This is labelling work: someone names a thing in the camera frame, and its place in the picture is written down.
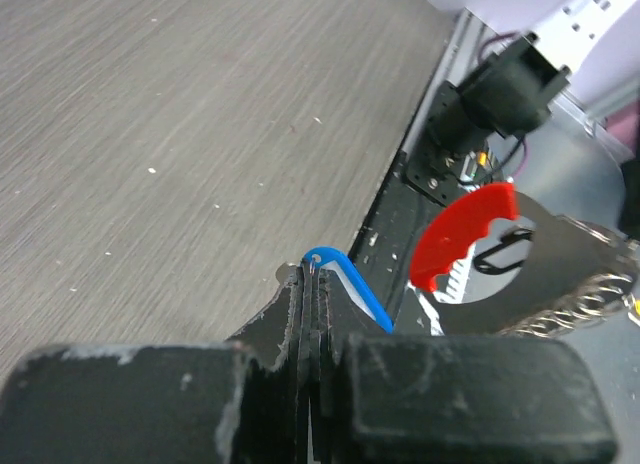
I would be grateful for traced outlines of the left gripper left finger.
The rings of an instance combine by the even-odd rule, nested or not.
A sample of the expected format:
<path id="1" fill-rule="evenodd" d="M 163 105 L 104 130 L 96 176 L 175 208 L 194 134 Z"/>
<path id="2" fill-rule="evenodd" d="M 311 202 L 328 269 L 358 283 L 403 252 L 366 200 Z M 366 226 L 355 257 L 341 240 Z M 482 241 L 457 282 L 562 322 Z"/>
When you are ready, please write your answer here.
<path id="1" fill-rule="evenodd" d="M 62 344 L 1 393 L 5 463 L 304 463 L 305 266 L 228 340 Z"/>

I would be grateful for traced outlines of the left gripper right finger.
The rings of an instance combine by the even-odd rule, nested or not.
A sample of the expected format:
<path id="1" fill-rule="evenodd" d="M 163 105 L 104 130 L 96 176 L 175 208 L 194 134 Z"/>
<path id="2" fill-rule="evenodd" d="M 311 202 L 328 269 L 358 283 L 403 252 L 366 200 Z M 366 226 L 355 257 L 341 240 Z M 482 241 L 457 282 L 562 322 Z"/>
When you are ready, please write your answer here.
<path id="1" fill-rule="evenodd" d="M 384 332 L 314 277 L 317 463 L 610 463 L 618 439 L 584 361 L 555 340 Z"/>

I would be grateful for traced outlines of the blue tagged key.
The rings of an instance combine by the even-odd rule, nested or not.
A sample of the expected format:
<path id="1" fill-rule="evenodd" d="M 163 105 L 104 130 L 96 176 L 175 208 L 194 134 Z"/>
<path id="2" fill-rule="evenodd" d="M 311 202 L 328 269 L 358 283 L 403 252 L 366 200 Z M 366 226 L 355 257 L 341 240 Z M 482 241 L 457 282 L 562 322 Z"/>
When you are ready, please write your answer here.
<path id="1" fill-rule="evenodd" d="M 334 247 L 318 246 L 309 250 L 302 260 L 309 263 L 311 275 L 323 268 L 334 272 L 350 301 L 386 333 L 393 332 L 394 324 L 388 313 L 346 254 Z"/>

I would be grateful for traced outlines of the red handled keyring with chain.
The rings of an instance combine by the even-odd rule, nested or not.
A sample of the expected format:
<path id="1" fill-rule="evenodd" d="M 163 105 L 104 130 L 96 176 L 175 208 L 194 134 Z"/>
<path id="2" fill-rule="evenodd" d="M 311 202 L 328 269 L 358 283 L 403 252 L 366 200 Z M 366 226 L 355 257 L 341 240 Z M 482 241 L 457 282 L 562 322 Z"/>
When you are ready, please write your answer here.
<path id="1" fill-rule="evenodd" d="M 443 334 L 555 337 L 633 305 L 639 262 L 631 245 L 602 227 L 550 214 L 511 183 L 455 200 L 427 226 L 409 265 L 411 284 L 433 295 L 437 277 L 485 238 L 494 220 L 519 217 L 534 227 L 528 255 L 511 267 L 515 277 L 483 300 L 434 303 Z"/>

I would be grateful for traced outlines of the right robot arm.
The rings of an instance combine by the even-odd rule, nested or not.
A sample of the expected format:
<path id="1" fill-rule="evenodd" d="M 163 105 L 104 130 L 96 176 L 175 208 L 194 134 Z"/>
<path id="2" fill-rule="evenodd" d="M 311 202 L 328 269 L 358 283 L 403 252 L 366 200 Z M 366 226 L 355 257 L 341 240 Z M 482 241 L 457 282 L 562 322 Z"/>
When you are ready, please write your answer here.
<path id="1" fill-rule="evenodd" d="M 478 150 L 497 133 L 522 138 L 550 116 L 598 42 L 638 0 L 565 0 L 501 53 L 492 53 L 431 109 L 423 140 L 451 154 Z"/>

